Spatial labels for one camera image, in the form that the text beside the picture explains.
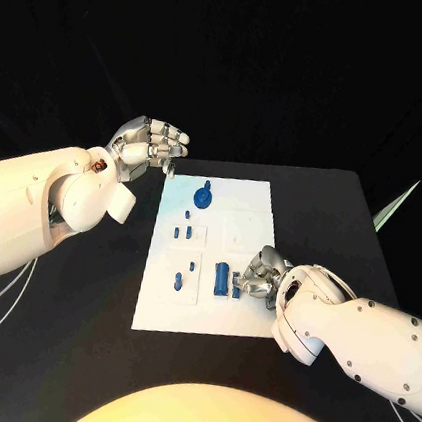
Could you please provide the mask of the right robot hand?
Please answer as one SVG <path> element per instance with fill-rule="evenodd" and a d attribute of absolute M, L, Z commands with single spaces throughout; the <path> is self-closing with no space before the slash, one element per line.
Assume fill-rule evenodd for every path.
<path fill-rule="evenodd" d="M 292 263 L 275 248 L 266 245 L 253 257 L 242 275 L 233 276 L 232 283 L 240 292 L 263 299 L 268 310 L 275 310 L 279 287 L 293 268 Z"/>

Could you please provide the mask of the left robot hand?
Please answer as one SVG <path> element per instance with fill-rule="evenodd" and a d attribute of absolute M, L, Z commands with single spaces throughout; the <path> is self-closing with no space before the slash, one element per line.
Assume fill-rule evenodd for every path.
<path fill-rule="evenodd" d="M 115 163 L 118 181 L 132 182 L 149 167 L 175 176 L 177 158 L 188 155 L 190 137 L 168 122 L 140 116 L 124 123 L 106 146 Z"/>

